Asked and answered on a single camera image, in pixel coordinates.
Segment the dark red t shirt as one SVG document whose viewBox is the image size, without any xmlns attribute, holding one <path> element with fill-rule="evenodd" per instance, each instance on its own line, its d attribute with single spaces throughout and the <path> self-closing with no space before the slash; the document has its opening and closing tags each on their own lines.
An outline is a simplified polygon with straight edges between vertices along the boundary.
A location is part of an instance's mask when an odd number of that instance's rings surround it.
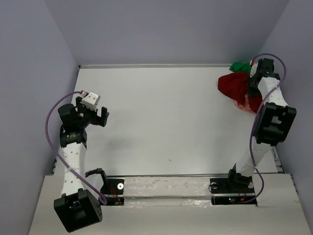
<svg viewBox="0 0 313 235">
<path fill-rule="evenodd" d="M 248 73 L 233 72 L 218 79 L 218 90 L 232 100 L 244 104 L 245 95 L 248 95 L 248 102 L 251 110 L 257 113 L 262 102 L 262 96 L 252 96 L 247 93 L 247 77 Z"/>
</svg>

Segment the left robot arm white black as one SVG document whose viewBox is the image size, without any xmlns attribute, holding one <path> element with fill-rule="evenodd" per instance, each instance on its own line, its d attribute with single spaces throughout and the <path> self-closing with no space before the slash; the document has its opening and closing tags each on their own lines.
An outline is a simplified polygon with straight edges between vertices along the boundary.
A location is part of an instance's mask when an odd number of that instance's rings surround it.
<svg viewBox="0 0 313 235">
<path fill-rule="evenodd" d="M 69 233 L 102 221 L 101 206 L 107 203 L 103 194 L 108 181 L 95 177 L 91 184 L 85 179 L 85 155 L 87 152 L 86 128 L 91 125 L 104 127 L 109 113 L 105 107 L 98 115 L 100 95 L 89 92 L 76 98 L 75 104 L 58 108 L 62 121 L 60 147 L 57 156 L 65 166 L 63 188 L 60 198 L 54 200 L 54 210 L 65 230 Z"/>
</svg>

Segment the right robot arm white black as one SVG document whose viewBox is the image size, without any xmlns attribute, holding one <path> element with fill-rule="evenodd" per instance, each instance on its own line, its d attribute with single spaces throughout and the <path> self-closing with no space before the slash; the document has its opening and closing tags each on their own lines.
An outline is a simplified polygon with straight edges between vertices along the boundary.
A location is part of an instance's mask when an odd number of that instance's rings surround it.
<svg viewBox="0 0 313 235">
<path fill-rule="evenodd" d="M 247 78 L 249 96 L 262 97 L 253 122 L 249 149 L 229 171 L 225 180 L 231 192 L 248 188 L 258 164 L 277 144 L 284 142 L 296 116 L 296 109 L 284 100 L 280 86 L 285 77 L 274 71 L 274 60 L 252 60 Z"/>
</svg>

